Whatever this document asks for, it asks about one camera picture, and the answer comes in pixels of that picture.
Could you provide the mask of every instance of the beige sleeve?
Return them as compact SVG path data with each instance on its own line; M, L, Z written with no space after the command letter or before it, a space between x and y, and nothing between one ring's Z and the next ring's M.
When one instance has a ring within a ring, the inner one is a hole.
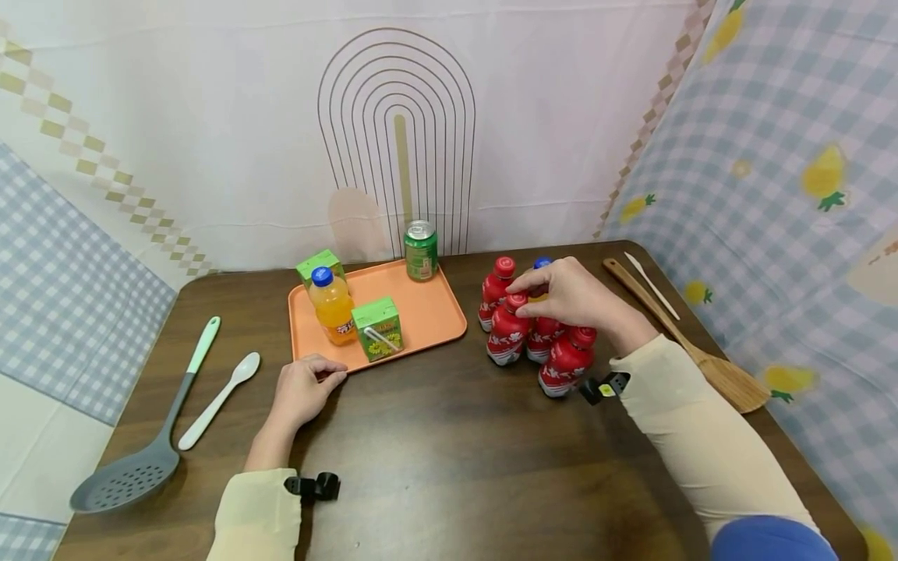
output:
M728 522L754 514L789 518L820 533L773 453L682 347L658 336L611 366L630 373L621 402L661 454L709 539Z
M207 561L293 561L300 500L284 488L295 469L250 471L231 478L216 515Z

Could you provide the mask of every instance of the black clip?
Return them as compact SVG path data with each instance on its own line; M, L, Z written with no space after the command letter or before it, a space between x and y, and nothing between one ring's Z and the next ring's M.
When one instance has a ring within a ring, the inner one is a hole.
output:
M628 382L629 373L626 372L612 372L602 381L588 378L580 384L580 395L589 402L589 405L595 405L603 399L620 396Z
M337 474L323 471L317 479L287 478L284 487L293 495L316 501L336 501L339 495L339 478Z

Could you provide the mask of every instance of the hand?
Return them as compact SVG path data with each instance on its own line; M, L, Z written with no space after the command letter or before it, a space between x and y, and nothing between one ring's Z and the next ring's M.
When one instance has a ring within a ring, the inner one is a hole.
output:
M602 331L621 355L628 355L658 335L641 312L624 302L572 257L527 271L507 288L507 292L514 294L544 285L549 286L549 297L521 306L518 317L553 318L572 326L594 328Z
M308 355L281 369L269 418L252 440L243 471L285 468L299 427L314 419L346 379L346 365ZM330 373L318 381L316 374Z
M271 405L268 428L295 434L324 409L328 396L346 379L347 367L321 355L308 355L281 369ZM316 374L329 375L318 381Z

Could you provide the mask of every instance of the juice box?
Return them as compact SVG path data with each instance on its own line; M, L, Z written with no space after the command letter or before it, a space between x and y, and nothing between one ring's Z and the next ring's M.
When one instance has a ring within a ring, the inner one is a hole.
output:
M402 350L402 328L399 323L399 312L390 296L375 300L352 311L352 319L356 322L358 342L372 363L399 351L393 350L379 337L372 337L367 331L373 329L381 337Z
M343 264L339 262L337 256L330 250L324 250L312 255L296 266L296 272L299 273L299 277L302 279L306 290L309 290L309 286L312 284L312 271L317 267L330 267L330 270L333 271L335 276L339 276L343 280L346 280L346 274L343 272Z

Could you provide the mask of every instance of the green can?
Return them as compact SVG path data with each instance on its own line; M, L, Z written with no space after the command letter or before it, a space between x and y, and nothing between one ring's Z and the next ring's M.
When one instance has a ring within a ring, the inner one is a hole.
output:
M417 281L436 274L436 230L427 220L412 220L405 232L405 269Z

